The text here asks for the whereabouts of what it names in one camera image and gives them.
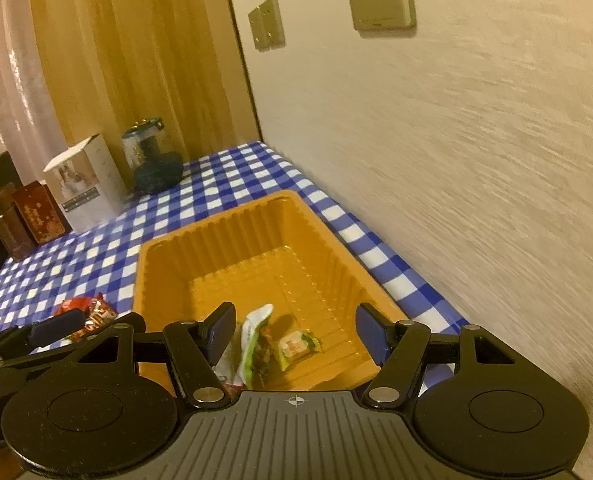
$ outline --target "orange plastic tray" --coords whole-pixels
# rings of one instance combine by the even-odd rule
[[[288,368],[272,360],[266,390],[342,390],[379,370],[355,330],[355,311],[367,301],[392,321],[403,312],[325,224],[293,191],[282,191],[145,243],[134,311],[149,331],[183,319],[203,320],[223,301],[239,321],[266,303],[278,341],[310,330],[322,353]],[[170,387],[164,366],[141,374]]]

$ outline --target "candy wrapper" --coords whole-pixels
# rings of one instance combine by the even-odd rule
[[[275,357],[282,372],[295,361],[314,352],[321,352],[321,343],[310,332],[300,330],[281,338],[275,346]]]
[[[251,388],[255,377],[262,383],[267,366],[258,368],[257,355],[259,343],[262,342],[259,333],[267,324],[273,309],[272,303],[268,303],[248,314],[242,325],[237,323],[233,338],[212,368],[232,398],[241,390]]]
[[[88,318],[85,320],[84,328],[67,337],[72,342],[76,342],[81,337],[87,336],[95,330],[107,325],[118,316],[116,310],[103,299],[103,294],[101,293],[94,296],[94,298],[72,298],[71,300],[65,300],[58,306],[54,315],[57,316],[58,314],[63,314],[73,308],[83,310]]]

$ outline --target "jar lid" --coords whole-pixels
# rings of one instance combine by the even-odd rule
[[[135,136],[141,132],[145,132],[145,130],[150,129],[152,126],[154,126],[157,130],[163,130],[163,120],[160,117],[141,119],[140,121],[137,121],[127,132],[125,132],[121,138],[129,139],[129,137]]]

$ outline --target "table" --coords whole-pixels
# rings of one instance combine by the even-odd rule
[[[0,271],[0,330],[40,321],[63,300],[98,292],[120,314],[129,312],[144,242],[281,189],[301,195],[408,317],[444,334],[458,333],[467,323],[363,222],[291,162],[252,142],[190,162],[178,186],[132,200],[107,224],[54,240],[22,262],[8,259]],[[446,374],[451,374],[447,366],[433,367],[426,386]]]

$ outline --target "curtain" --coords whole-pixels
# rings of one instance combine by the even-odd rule
[[[0,151],[24,183],[67,147],[43,78],[30,0],[0,0]]]
[[[205,0],[30,2],[66,139],[102,132],[128,182],[120,136],[141,118],[161,116],[185,160],[259,138],[226,0],[219,21],[229,30],[216,40],[232,47],[222,62],[240,71],[234,92],[224,85]],[[233,119],[234,103],[243,111]]]

